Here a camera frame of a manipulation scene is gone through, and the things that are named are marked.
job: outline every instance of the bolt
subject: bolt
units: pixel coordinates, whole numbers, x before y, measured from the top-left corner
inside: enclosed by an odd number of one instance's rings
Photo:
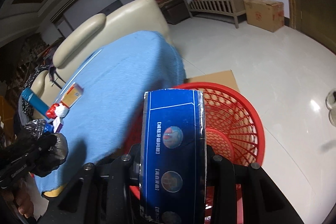
[[[257,169],[260,168],[260,165],[259,165],[259,163],[257,163],[257,162],[253,162],[253,163],[251,163],[251,167],[252,167],[253,169],[257,170]]]
[[[87,164],[84,164],[84,170],[90,170],[94,166],[93,163],[89,162]]]
[[[222,161],[223,157],[221,155],[214,155],[213,157],[214,161]]]
[[[121,156],[121,160],[123,160],[123,161],[129,161],[130,159],[131,159],[131,155],[129,155],[129,154]]]

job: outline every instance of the blue thermos bottle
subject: blue thermos bottle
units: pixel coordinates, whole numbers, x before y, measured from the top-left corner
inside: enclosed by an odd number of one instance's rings
[[[30,88],[26,88],[23,90],[22,98],[30,103],[31,106],[34,107],[43,116],[45,116],[45,113],[47,112],[49,107],[39,97],[37,97]]]

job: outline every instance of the blue packaging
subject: blue packaging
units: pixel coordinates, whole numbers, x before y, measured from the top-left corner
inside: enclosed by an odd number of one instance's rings
[[[45,123],[45,126],[44,126],[44,130],[43,130],[43,133],[46,133],[46,132],[51,132],[53,133],[54,132],[54,127],[52,124],[49,124],[47,121]]]
[[[206,139],[203,93],[145,93],[140,213],[164,224],[204,223]]]
[[[45,116],[49,107],[39,97],[37,97],[30,88],[25,88],[21,95],[24,100],[30,103],[32,107]]]

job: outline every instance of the cream leather sofa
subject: cream leather sofa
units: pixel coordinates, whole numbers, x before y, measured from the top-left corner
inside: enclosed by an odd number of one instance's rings
[[[172,44],[169,27],[155,0],[135,0],[105,16],[97,14],[74,30],[56,50],[53,63],[59,76],[68,81],[80,64],[95,50],[133,32],[158,31]],[[64,82],[57,79],[60,86]],[[32,91],[51,105],[60,89],[49,81],[47,71],[41,72],[31,86]],[[34,118],[41,115],[35,110]]]

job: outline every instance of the red plastic basket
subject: red plastic basket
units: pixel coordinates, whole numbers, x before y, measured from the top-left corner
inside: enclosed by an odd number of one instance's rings
[[[187,83],[175,88],[203,92],[206,142],[215,154],[239,165],[252,162],[262,164],[265,151],[263,125],[256,110],[244,96],[227,86],[207,82]],[[141,141],[141,128],[142,114],[133,124],[125,143],[126,153],[133,144]],[[135,196],[140,198],[139,188],[130,188]],[[237,198],[240,197],[240,191],[237,191]],[[207,189],[206,199],[207,205],[211,206],[213,189]]]

